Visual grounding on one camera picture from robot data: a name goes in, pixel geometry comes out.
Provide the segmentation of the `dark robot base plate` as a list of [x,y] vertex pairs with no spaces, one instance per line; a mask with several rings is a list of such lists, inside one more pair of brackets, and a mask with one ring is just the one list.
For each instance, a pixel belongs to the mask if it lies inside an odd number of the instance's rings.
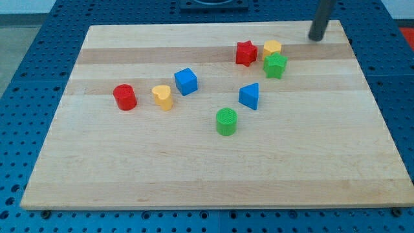
[[248,10],[248,0],[178,0],[181,11]]

